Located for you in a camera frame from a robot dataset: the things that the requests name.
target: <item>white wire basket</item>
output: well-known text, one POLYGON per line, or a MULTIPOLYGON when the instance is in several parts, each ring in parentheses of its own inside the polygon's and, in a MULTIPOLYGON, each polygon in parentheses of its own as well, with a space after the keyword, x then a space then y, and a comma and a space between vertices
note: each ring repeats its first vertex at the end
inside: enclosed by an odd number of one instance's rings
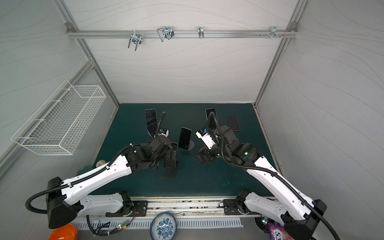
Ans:
POLYGON ((66 80, 11 140, 38 155, 73 155, 105 98, 100 86, 66 80))

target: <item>floral plate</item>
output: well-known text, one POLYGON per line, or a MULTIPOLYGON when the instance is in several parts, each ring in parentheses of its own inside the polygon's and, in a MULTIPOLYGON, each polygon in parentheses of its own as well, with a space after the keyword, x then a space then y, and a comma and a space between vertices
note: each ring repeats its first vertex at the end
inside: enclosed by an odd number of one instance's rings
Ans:
POLYGON ((158 214, 151 223, 150 233, 152 240, 172 240, 176 235, 176 219, 168 213, 158 214))

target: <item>gray floor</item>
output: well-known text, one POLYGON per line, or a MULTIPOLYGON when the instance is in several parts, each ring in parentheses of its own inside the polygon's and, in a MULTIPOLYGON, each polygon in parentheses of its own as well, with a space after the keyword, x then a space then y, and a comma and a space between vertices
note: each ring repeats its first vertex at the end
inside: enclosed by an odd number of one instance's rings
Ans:
MULTIPOLYGON (((241 218, 243 228, 217 229, 178 229, 174 240, 269 240, 269 234, 264 234, 255 224, 253 217, 241 218)), ((79 231, 78 240, 94 240, 90 231, 79 231)), ((151 240, 149 230, 124 230, 108 237, 108 240, 144 239, 151 240)))

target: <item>horizontal metal bar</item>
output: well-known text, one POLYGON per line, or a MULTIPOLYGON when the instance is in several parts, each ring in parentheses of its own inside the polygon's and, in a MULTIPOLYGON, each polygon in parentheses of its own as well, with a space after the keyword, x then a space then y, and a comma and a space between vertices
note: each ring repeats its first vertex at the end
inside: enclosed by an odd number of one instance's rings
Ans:
MULTIPOLYGON (((134 31, 74 31, 70 38, 130 38, 134 31)), ((199 38, 197 30, 174 30, 172 38, 199 38)), ((159 38, 157 31, 135 31, 142 38, 159 38)), ((204 38, 269 38, 270 30, 204 30, 204 38)), ((295 38, 298 32, 277 30, 280 38, 295 38)))

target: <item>green table surface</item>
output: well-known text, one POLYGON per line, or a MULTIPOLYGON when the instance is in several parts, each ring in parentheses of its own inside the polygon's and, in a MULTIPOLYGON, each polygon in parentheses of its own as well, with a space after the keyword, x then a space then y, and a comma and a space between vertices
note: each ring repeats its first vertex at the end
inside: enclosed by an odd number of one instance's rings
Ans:
POLYGON ((157 119, 163 111, 167 114, 161 127, 169 130, 168 138, 179 142, 180 129, 192 130, 195 147, 187 152, 178 148, 179 167, 176 178, 163 176, 162 160, 159 169, 145 169, 110 182, 92 194, 112 194, 127 191, 131 196, 235 196, 247 189, 261 196, 271 193, 244 170, 229 166, 217 158, 213 164, 203 165, 194 156, 204 143, 196 132, 206 124, 205 109, 216 108, 219 124, 228 126, 228 115, 237 115, 240 131, 235 132, 240 142, 256 146, 275 166, 264 135, 251 104, 121 104, 107 133, 96 161, 108 162, 124 146, 149 142, 146 130, 145 109, 155 108, 157 119))

